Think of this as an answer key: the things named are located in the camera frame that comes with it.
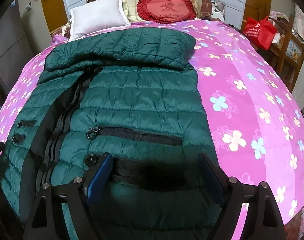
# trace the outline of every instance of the pink bed sheet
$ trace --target pink bed sheet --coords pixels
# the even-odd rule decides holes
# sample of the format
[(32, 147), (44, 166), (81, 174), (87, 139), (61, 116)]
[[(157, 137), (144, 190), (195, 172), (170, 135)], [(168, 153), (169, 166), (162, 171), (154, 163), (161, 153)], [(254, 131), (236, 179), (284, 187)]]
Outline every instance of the pink bed sheet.
[[(287, 223), (304, 206), (304, 120), (281, 79), (243, 35), (221, 22), (143, 22), (129, 28), (137, 27), (172, 28), (196, 38), (190, 62), (198, 73), (220, 166), (243, 183), (267, 181)], [(6, 140), (55, 46), (24, 67), (10, 91), (0, 111), (0, 141)], [(234, 240), (240, 237), (247, 209), (244, 204)]]

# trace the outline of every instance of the red heart-shaped pillow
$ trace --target red heart-shaped pillow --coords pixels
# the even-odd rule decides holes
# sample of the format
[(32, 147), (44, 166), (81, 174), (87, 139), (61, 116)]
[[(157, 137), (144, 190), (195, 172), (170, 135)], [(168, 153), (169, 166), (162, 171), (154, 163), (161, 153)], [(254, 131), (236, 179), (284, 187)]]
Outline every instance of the red heart-shaped pillow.
[(190, 0), (139, 0), (137, 11), (143, 20), (163, 24), (196, 17)]

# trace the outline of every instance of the metal bolt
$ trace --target metal bolt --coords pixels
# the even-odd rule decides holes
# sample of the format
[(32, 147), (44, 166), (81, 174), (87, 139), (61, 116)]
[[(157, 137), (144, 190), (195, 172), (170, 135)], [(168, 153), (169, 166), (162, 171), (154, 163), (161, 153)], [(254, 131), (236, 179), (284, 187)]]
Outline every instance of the metal bolt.
[(79, 184), (79, 183), (82, 182), (82, 178), (81, 178), (81, 177), (76, 177), (76, 178), (73, 179), (73, 182), (74, 182), (75, 184)]
[(229, 181), (231, 182), (231, 183), (236, 183), (238, 180), (237, 180), (237, 178), (236, 177), (229, 177)]
[(50, 187), (50, 184), (48, 183), (48, 182), (46, 182), (46, 183), (44, 183), (43, 185), (42, 185), (42, 188), (43, 189), (47, 189), (47, 188), (49, 188)]
[(262, 182), (261, 182), (261, 186), (264, 187), (264, 188), (268, 188), (268, 187), (269, 187), (269, 184), (266, 183), (265, 181), (262, 181)]

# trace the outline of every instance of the chinese character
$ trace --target chinese character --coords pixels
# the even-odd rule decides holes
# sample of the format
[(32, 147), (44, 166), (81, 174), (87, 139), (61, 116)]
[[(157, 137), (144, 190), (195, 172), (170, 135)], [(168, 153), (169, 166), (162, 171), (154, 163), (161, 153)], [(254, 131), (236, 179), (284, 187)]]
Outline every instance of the chinese character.
[(164, 4), (164, 5), (161, 5), (160, 7), (164, 7), (164, 9), (161, 10), (161, 12), (170, 11), (170, 10), (173, 11), (173, 12), (178, 12), (178, 11), (176, 11), (176, 10), (173, 9), (173, 6), (174, 6), (174, 4), (171, 3), (171, 2), (168, 2), (168, 3)]

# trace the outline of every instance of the red plastic bag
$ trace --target red plastic bag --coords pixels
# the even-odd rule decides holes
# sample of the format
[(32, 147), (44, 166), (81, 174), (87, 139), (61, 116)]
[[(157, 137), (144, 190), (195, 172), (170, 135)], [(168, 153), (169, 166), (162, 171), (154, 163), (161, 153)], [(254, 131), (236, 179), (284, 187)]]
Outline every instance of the red plastic bag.
[(268, 16), (258, 22), (257, 20), (248, 18), (246, 27), (244, 28), (244, 35), (257, 47), (268, 50), (277, 29), (272, 23), (267, 21)]

